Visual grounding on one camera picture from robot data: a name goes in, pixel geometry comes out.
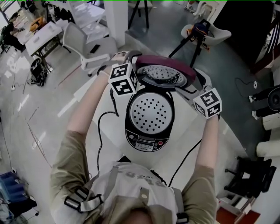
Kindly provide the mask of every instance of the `perforated metal plate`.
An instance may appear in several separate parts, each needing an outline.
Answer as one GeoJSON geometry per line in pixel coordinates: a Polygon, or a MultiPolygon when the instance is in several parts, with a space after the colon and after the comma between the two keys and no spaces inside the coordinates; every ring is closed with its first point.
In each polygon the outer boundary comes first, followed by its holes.
{"type": "Polygon", "coordinates": [[[133,125],[146,134],[164,131],[172,119],[172,109],[167,99],[151,92],[134,99],[129,114],[133,125]]]}
{"type": "Polygon", "coordinates": [[[149,65],[139,68],[138,74],[147,74],[143,81],[164,88],[181,87],[188,83],[187,78],[178,70],[163,66],[149,65]]]}

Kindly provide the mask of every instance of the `person in black clothing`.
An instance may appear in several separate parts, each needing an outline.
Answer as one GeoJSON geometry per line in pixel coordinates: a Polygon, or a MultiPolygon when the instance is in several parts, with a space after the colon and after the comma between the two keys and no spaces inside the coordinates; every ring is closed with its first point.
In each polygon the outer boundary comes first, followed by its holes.
{"type": "MultiPolygon", "coordinates": [[[[263,91],[261,91],[257,94],[254,94],[253,96],[249,96],[250,103],[252,103],[253,101],[267,99],[268,95],[271,93],[271,91],[278,88],[278,87],[280,87],[280,85],[267,88],[267,89],[265,89],[265,90],[263,90],[263,91]]],[[[280,101],[280,98],[277,98],[277,97],[273,98],[273,102],[275,104],[278,104],[279,101],[280,101]]],[[[265,108],[258,109],[256,111],[252,111],[252,116],[257,120],[260,117],[266,117],[268,115],[275,114],[275,113],[278,113],[278,112],[280,112],[280,111],[275,111],[275,110],[272,110],[270,107],[265,107],[265,108]]]]}
{"type": "Polygon", "coordinates": [[[23,52],[25,50],[25,45],[21,44],[13,34],[22,31],[23,29],[16,29],[13,22],[17,19],[18,14],[14,13],[10,18],[7,26],[3,27],[1,35],[3,35],[3,41],[5,45],[14,46],[16,49],[23,52]]]}

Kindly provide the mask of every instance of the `khaki sleeve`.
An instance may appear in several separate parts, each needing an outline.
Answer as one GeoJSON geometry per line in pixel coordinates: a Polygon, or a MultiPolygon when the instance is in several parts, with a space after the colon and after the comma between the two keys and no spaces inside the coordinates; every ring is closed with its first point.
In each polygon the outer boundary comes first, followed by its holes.
{"type": "Polygon", "coordinates": [[[190,224],[214,224],[217,201],[214,170],[199,166],[182,191],[184,210],[190,224]]]}
{"type": "Polygon", "coordinates": [[[51,204],[59,194],[67,195],[89,181],[85,139],[77,132],[67,131],[50,176],[51,204]]]}

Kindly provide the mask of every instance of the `black and white marker cube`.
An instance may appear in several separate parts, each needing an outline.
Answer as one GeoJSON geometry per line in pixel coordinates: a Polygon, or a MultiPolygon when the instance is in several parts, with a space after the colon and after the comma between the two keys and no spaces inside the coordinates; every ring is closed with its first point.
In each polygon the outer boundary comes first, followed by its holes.
{"type": "Polygon", "coordinates": [[[117,96],[133,95],[137,92],[138,79],[130,62],[112,66],[108,82],[117,96]]]}
{"type": "Polygon", "coordinates": [[[216,88],[194,98],[193,103],[196,110],[207,119],[222,111],[222,101],[216,88]]]}

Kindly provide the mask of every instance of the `black phone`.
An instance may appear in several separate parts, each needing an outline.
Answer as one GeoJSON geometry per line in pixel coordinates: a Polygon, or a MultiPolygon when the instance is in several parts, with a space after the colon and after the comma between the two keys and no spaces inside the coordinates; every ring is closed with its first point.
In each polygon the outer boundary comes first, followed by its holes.
{"type": "Polygon", "coordinates": [[[93,47],[93,49],[91,50],[91,53],[94,54],[94,53],[97,51],[97,49],[98,49],[99,47],[100,47],[100,45],[96,44],[96,45],[93,47]]]}

